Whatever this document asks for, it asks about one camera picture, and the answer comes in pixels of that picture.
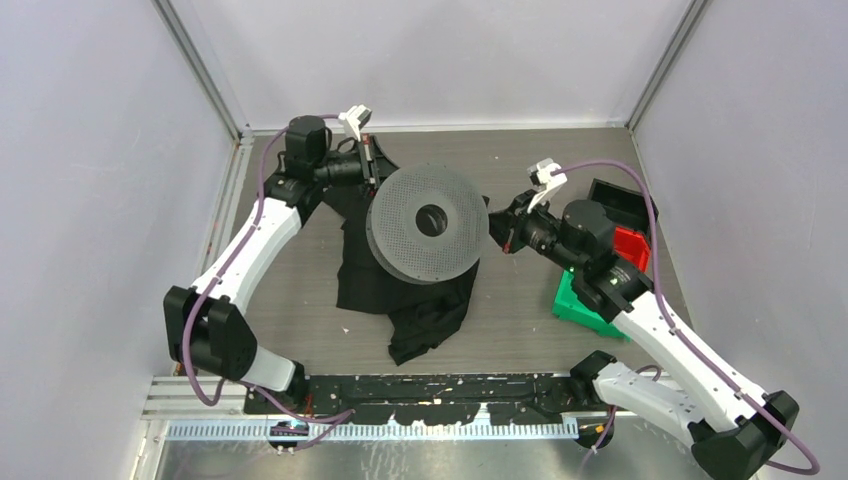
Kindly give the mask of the grey plastic cable spool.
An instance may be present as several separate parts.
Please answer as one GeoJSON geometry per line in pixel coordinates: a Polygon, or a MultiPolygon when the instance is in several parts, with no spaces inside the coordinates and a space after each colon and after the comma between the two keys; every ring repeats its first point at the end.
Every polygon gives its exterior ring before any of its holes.
{"type": "Polygon", "coordinates": [[[377,190],[365,232],[374,258],[399,280],[452,280],[481,258],[489,233],[487,200],[468,176],[445,165],[402,167],[377,190]]]}

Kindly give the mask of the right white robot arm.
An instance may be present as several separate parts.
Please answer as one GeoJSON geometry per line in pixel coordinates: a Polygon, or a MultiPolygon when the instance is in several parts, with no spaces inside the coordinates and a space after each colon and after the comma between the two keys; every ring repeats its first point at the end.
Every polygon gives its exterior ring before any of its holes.
{"type": "Polygon", "coordinates": [[[749,479],[786,443],[799,413],[784,391],[766,392],[724,361],[655,293],[653,282],[614,249],[615,224],[591,200],[570,202],[559,218],[518,195],[489,216],[504,252],[529,247],[573,274],[578,299],[635,341],[677,382],[641,380],[596,351],[572,368],[571,397],[584,410],[603,403],[639,415],[689,447],[713,479],[749,479]]]}

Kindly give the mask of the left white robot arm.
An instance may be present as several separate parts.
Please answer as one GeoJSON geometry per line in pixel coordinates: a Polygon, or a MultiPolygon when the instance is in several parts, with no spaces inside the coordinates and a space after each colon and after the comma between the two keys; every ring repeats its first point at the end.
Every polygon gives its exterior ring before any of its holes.
{"type": "Polygon", "coordinates": [[[164,297],[168,351],[186,371],[204,370],[268,390],[268,400],[284,414],[305,405],[303,365],[261,347],[244,313],[272,261],[328,190],[357,187],[375,194],[396,171],[364,130],[371,115],[364,105],[335,115],[345,134],[337,147],[328,114],[296,117],[277,134],[283,143],[277,166],[260,173],[244,225],[191,286],[174,286],[164,297]]]}

